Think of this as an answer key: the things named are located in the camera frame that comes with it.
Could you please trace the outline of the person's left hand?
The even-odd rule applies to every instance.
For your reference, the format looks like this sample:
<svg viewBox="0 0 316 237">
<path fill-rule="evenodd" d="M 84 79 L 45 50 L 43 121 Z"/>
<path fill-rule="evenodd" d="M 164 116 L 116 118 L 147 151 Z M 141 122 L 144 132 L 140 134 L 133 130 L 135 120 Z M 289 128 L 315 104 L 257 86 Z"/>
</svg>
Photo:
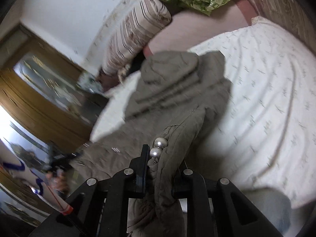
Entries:
<svg viewBox="0 0 316 237">
<path fill-rule="evenodd" d="M 65 199 L 69 193 L 69 185 L 67 183 L 66 176 L 63 171 L 54 174 L 53 172 L 48 172 L 46 174 L 49 185 L 57 192 L 57 194 Z"/>
</svg>

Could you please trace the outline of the left forearm patterned sleeve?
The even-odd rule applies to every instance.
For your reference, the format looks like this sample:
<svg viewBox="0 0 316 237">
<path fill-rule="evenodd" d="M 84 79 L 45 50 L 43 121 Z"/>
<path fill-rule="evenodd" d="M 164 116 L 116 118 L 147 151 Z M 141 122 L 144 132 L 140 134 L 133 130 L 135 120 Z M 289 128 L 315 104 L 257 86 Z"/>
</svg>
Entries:
<svg viewBox="0 0 316 237">
<path fill-rule="evenodd" d="M 58 196 L 47 184 L 47 181 L 34 174 L 2 141 L 1 167 L 12 177 L 21 180 L 24 184 L 29 186 L 34 194 L 56 211 L 63 215 L 69 215 L 73 211 L 73 207 Z"/>
</svg>

